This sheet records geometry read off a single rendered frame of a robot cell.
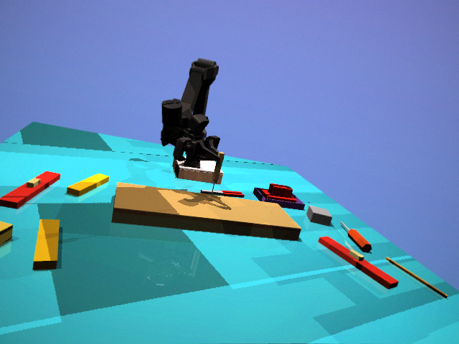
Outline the tan panel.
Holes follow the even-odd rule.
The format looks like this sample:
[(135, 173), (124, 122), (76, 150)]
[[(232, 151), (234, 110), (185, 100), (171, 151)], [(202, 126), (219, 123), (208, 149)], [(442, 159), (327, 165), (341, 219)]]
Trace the tan panel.
[(121, 182), (111, 222), (296, 241), (301, 232), (275, 203)]

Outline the red flat bar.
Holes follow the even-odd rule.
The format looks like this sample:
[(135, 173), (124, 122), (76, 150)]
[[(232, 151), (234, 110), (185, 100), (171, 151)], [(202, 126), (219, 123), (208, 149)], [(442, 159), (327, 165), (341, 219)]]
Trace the red flat bar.
[(18, 209), (60, 179), (60, 173), (45, 171), (0, 198), (0, 206)]
[(331, 239), (329, 236), (320, 236), (318, 242), (331, 250), (333, 253), (346, 260), (349, 264), (354, 265), (360, 269), (364, 274), (376, 280), (387, 289), (397, 287), (399, 281), (387, 273), (376, 268), (373, 264), (366, 261), (364, 256), (354, 250), (348, 250), (346, 247), (340, 245), (338, 242)]

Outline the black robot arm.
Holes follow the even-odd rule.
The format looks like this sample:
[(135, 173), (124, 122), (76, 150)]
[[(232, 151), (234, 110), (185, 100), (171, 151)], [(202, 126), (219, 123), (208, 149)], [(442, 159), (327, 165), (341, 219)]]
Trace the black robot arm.
[(205, 141), (207, 132), (205, 127), (209, 124), (206, 114), (209, 88), (216, 80), (219, 65), (216, 61), (199, 58), (192, 62), (189, 71), (189, 80), (181, 100), (173, 99), (162, 102), (161, 131), (162, 146), (173, 144), (173, 139), (178, 130), (191, 138), (194, 135), (203, 136)]

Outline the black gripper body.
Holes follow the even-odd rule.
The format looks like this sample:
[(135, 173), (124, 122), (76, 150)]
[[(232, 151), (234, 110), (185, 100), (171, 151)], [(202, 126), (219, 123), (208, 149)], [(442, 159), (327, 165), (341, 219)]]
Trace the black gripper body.
[[(174, 153), (173, 153), (174, 159), (178, 161), (185, 161), (186, 158), (183, 157), (184, 151), (186, 152), (185, 153), (186, 155), (188, 156), (192, 155), (196, 141), (202, 140), (202, 137), (203, 136), (200, 136), (200, 135), (194, 135), (191, 139), (191, 138), (186, 137), (183, 134), (182, 130), (178, 130), (173, 139), (173, 144), (175, 146)], [(211, 139), (214, 140), (214, 147), (217, 149), (220, 138), (215, 135), (206, 137), (206, 140), (203, 141), (205, 147), (207, 146), (208, 140), (211, 140)]]

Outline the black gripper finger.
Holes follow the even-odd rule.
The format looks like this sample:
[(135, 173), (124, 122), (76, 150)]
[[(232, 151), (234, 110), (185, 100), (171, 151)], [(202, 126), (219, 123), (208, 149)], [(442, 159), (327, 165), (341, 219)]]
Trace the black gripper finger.
[(216, 155), (218, 155), (219, 153), (219, 151), (214, 147), (213, 139), (208, 140), (206, 148), (208, 148), (211, 152), (215, 153)]
[(203, 140), (197, 140), (191, 155), (192, 161), (219, 161), (220, 157), (205, 147)]

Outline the white rectangular block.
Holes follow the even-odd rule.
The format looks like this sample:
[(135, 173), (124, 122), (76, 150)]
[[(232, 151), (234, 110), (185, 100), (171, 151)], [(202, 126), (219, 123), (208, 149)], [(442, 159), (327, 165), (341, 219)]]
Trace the white rectangular block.
[(323, 224), (326, 226), (330, 226), (331, 220), (333, 218), (328, 209), (323, 209), (311, 205), (308, 205), (306, 215), (310, 222)]

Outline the thin brown rod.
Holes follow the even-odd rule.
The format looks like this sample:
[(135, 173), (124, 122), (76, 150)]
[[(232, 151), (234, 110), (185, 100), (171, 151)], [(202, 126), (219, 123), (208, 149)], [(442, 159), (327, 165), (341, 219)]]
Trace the thin brown rod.
[(416, 276), (415, 274), (413, 274), (411, 271), (409, 271), (408, 269), (405, 269), (403, 266), (400, 266), (399, 264), (397, 264), (396, 262), (392, 261), (389, 257), (386, 258), (386, 260), (390, 263), (392, 263), (394, 266), (398, 267), (399, 269), (405, 271), (407, 274), (411, 275), (414, 279), (420, 281), (421, 283), (423, 283), (424, 285), (426, 285), (427, 287), (431, 288), (432, 290), (434, 290), (436, 293), (442, 295), (444, 298), (447, 298), (447, 295), (443, 292), (441, 292), (440, 290), (438, 290), (436, 287), (432, 286), (430, 283), (427, 283), (426, 281), (424, 281), (423, 279), (419, 278), (418, 276)]

